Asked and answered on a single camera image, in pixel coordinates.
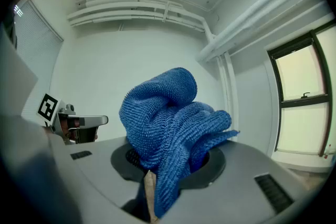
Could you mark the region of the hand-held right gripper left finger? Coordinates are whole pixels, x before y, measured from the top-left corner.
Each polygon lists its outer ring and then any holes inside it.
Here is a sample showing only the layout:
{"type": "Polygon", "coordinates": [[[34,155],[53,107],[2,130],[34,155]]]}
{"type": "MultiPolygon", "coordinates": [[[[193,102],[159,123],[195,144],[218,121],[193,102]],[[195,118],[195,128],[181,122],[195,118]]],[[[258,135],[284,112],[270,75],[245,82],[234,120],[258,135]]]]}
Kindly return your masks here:
{"type": "Polygon", "coordinates": [[[151,216],[144,188],[125,180],[111,164],[124,137],[65,145],[49,137],[57,169],[78,206],[83,223],[149,223],[151,216]]]}

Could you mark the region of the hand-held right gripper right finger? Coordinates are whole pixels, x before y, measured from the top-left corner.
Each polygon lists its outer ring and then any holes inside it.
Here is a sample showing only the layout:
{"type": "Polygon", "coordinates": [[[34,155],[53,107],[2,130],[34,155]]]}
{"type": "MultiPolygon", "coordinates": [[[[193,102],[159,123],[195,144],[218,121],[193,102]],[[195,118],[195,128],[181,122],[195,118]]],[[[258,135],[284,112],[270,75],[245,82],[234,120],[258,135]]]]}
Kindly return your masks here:
{"type": "Polygon", "coordinates": [[[228,141],[179,183],[163,223],[291,223],[316,195],[261,151],[228,141]]]}

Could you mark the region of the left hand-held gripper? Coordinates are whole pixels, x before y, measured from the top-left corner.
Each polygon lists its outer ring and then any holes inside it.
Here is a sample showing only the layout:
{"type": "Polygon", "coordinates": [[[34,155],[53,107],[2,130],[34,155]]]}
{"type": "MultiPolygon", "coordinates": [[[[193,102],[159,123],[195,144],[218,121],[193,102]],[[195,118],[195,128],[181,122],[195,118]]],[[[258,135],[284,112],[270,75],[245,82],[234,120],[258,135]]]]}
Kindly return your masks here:
{"type": "Polygon", "coordinates": [[[54,134],[62,137],[65,144],[94,142],[99,126],[108,123],[106,115],[78,115],[72,104],[66,104],[47,93],[39,104],[37,115],[54,134]]]}

